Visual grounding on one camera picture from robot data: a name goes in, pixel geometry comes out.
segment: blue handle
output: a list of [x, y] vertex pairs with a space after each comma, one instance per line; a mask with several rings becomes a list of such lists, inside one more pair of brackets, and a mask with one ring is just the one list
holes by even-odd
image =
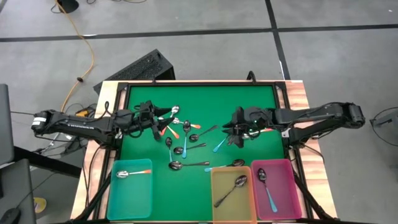
[[220, 142], [220, 143], [218, 144], [218, 146], [216, 146], [216, 147], [213, 149], [213, 152], [217, 152], [217, 151], [220, 149], [221, 145], [225, 142], [225, 140], [226, 140], [226, 137], [224, 138], [224, 140], [223, 140], [222, 142]]
[[169, 149], [170, 162], [173, 162], [172, 151]]
[[266, 190], [267, 190], [267, 195], [268, 195], [269, 203], [271, 204], [271, 209], [272, 209], [272, 211], [273, 211], [274, 213], [277, 213], [277, 212], [278, 212], [278, 208], [276, 207], [276, 205], [275, 205], [275, 203], [274, 203], [274, 201], [273, 201], [273, 199], [272, 199], [272, 197], [271, 197], [271, 194], [269, 193], [268, 187], [266, 187]]
[[187, 158], [187, 135], [185, 135], [184, 150], [182, 151], [182, 158]]

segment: yellow bin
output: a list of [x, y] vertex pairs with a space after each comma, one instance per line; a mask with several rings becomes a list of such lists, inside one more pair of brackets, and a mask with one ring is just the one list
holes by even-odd
[[[216, 208], [214, 204], [234, 187], [235, 180], [240, 175], [248, 177], [246, 184], [243, 187], [236, 187]], [[249, 167], [213, 168], [211, 170], [211, 197], [215, 223], [257, 223], [253, 181]]]

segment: wooden table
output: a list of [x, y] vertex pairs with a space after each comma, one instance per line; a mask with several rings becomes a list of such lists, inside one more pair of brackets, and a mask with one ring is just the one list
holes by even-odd
[[[109, 102], [109, 108], [114, 108], [117, 88], [119, 82], [129, 82], [129, 83], [150, 83], [151, 81], [105, 81], [103, 82], [101, 93], [99, 94], [98, 106], [96, 110], [96, 117], [101, 116], [104, 113], [104, 103], [106, 101]], [[250, 80], [169, 80], [169, 81], [157, 81], [157, 82], [251, 82]], [[275, 82], [275, 80], [258, 80], [257, 82]], [[303, 81], [285, 81], [287, 87], [287, 93], [289, 97], [290, 108], [293, 110], [301, 110], [308, 108], [308, 100], [307, 95], [305, 93], [305, 88]], [[126, 95], [126, 91], [122, 90], [120, 102], [118, 105], [119, 109], [122, 109], [124, 106], [124, 96]], [[282, 94], [279, 94], [279, 101], [281, 103], [281, 107], [284, 107], [284, 102], [282, 99]], [[297, 127], [306, 127], [311, 123], [301, 123], [297, 124]], [[307, 145], [320, 151], [318, 141], [309, 140]], [[91, 159], [93, 158], [93, 154], [98, 148], [97, 143], [94, 141], [90, 141], [88, 143], [88, 147], [86, 150], [84, 167], [86, 170], [86, 174], [88, 175], [89, 166]], [[98, 189], [98, 184], [100, 181], [101, 168], [103, 166], [104, 161], [104, 150], [99, 150], [96, 153], [95, 158], [93, 159], [93, 166], [91, 169], [91, 180], [90, 180], [90, 189], [89, 189], [89, 198], [91, 199]], [[323, 165], [322, 158], [319, 155], [314, 154], [313, 152], [307, 150], [306, 148], [301, 149], [301, 158], [303, 169], [305, 173], [305, 178], [307, 181], [307, 187], [311, 194], [314, 196], [316, 201], [323, 207], [323, 209], [331, 216], [336, 217], [335, 205], [333, 203], [333, 198], [331, 196], [330, 187], [328, 177], [326, 176], [325, 166]], [[111, 170], [113, 163], [113, 159], [109, 160], [108, 172]], [[108, 202], [108, 190], [104, 193], [101, 209], [99, 212], [99, 218], [104, 218], [106, 213], [106, 204]], [[302, 216], [306, 217], [304, 200], [301, 194], [301, 191], [297, 188], [301, 208], [302, 208]], [[71, 218], [75, 218], [79, 216], [79, 214], [85, 208], [85, 199], [86, 199], [86, 188], [85, 188], [85, 179], [83, 176], [83, 172], [80, 174], [80, 180], [76, 192], [75, 203], [73, 204]]]

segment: plastic bin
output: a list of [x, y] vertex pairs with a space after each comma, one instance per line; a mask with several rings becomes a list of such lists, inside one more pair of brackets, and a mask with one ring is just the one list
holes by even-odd
[[[246, 175], [248, 181], [234, 191], [218, 207], [214, 203], [227, 194], [236, 178]], [[211, 170], [211, 197], [215, 223], [257, 223], [252, 176], [249, 167], [222, 167]]]
[[[257, 178], [257, 171], [260, 168], [263, 168], [267, 174], [266, 184], [277, 207], [276, 213], [271, 209], [264, 184]], [[288, 159], [253, 161], [251, 170], [256, 212], [261, 220], [301, 218], [292, 165]]]
[[147, 218], [152, 213], [152, 173], [133, 174], [125, 179], [116, 177], [120, 170], [138, 172], [152, 170], [150, 159], [116, 161], [113, 164], [109, 190], [109, 220]]

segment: black frame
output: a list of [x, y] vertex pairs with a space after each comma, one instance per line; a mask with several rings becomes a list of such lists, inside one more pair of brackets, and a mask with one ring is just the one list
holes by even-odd
[[[225, 82], [156, 82], [155, 80], [152, 82], [144, 82], [144, 83], [124, 83], [124, 82], [119, 82], [118, 83], [118, 93], [116, 94], [116, 99], [114, 103], [114, 110], [117, 109], [118, 105], [120, 104], [121, 100], [121, 90], [127, 88], [126, 90], [126, 97], [124, 99], [124, 105], [123, 109], [126, 109], [129, 103], [129, 98], [131, 94], [131, 88], [134, 86], [151, 86], [151, 87], [157, 87], [157, 86], [271, 86], [272, 90], [274, 92], [274, 100], [275, 100], [275, 105], [276, 108], [281, 108], [280, 107], [280, 102], [279, 102], [279, 93], [278, 89], [282, 92], [282, 97], [284, 100], [284, 106], [287, 109], [290, 109], [290, 103], [289, 103], [289, 97], [287, 95], [287, 88], [285, 82], [257, 82], [256, 78], [254, 75], [251, 75], [252, 72], [249, 72], [248, 80], [252, 80], [251, 82], [228, 82], [227, 80]], [[285, 142], [283, 139], [281, 139], [282, 145], [284, 148], [284, 157], [286, 159], [290, 160], [290, 154], [289, 154], [289, 147], [286, 146]], [[116, 151], [116, 156], [115, 160], [120, 159], [120, 154], [121, 154], [121, 148]], [[295, 154], [295, 163], [297, 165], [297, 171], [300, 176], [300, 179], [303, 183], [303, 185], [307, 188], [307, 183], [305, 181], [305, 174], [304, 174], [304, 169], [303, 169], [303, 164], [300, 156], [300, 149], [295, 148], [294, 149], [294, 154]], [[102, 185], [105, 181], [106, 178], [106, 170], [108, 169], [108, 164], [109, 164], [109, 156], [110, 156], [110, 150], [107, 150], [105, 153], [104, 157], [104, 163], [103, 167], [101, 170], [101, 178], [99, 180], [99, 185]], [[305, 201], [305, 210], [307, 213], [307, 218], [313, 218], [313, 213], [312, 213], [312, 208], [306, 198], [304, 198]], [[94, 210], [94, 216], [93, 219], [98, 219], [99, 217], [99, 211], [101, 207], [101, 201], [98, 202], [96, 205], [96, 208]]]

